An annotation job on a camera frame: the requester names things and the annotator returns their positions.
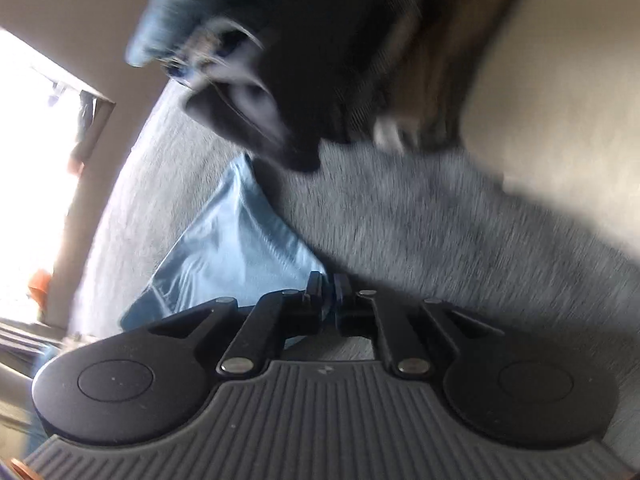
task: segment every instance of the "metal pin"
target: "metal pin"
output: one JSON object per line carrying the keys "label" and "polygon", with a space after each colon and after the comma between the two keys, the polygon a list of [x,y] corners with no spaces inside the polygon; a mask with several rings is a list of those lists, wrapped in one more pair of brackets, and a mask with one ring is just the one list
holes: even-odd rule
{"label": "metal pin", "polygon": [[220,368],[228,374],[245,374],[254,368],[254,362],[246,357],[231,357],[224,361]]}
{"label": "metal pin", "polygon": [[431,363],[417,357],[409,357],[398,363],[398,370],[408,375],[424,375],[431,370]]}

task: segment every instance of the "blue cloth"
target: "blue cloth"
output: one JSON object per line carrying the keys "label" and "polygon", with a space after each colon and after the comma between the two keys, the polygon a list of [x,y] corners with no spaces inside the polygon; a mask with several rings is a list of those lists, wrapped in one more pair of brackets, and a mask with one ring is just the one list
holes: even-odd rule
{"label": "blue cloth", "polygon": [[267,292],[305,288],[313,270],[326,274],[274,213],[249,156],[240,155],[120,326],[132,330],[220,296],[236,298],[239,306],[254,305]]}

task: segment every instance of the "wall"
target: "wall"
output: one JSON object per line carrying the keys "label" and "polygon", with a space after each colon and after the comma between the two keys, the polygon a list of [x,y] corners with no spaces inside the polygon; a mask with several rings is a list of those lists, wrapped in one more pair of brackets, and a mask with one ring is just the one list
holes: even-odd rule
{"label": "wall", "polygon": [[116,104],[67,218],[46,317],[55,326],[66,327],[114,181],[166,81],[157,66],[133,68],[123,61],[145,4],[146,0],[0,0],[0,27]]}

